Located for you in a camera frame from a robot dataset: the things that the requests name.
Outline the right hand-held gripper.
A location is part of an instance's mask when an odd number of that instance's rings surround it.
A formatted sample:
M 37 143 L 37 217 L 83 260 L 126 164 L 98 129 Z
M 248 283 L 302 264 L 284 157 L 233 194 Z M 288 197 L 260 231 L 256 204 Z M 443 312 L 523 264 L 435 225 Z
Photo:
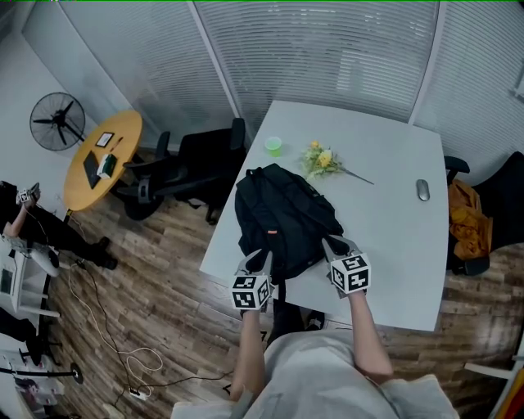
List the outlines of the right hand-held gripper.
M 357 291 L 366 292 L 371 281 L 371 265 L 368 255 L 351 240 L 329 235 L 322 239 L 326 260 L 330 263 L 331 283 L 342 295 Z M 351 255 L 338 259 L 338 255 Z

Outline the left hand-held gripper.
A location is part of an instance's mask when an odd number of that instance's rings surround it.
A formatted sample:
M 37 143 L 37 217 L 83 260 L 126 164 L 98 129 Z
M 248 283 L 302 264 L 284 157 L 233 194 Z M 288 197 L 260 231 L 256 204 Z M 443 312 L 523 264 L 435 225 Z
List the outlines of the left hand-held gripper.
M 260 273 L 251 273 L 249 262 L 261 249 L 248 254 L 240 261 L 230 286 L 230 297 L 233 307 L 239 311 L 260 311 L 268 303 L 273 287 L 271 284 L 273 252 L 270 250 L 265 258 Z

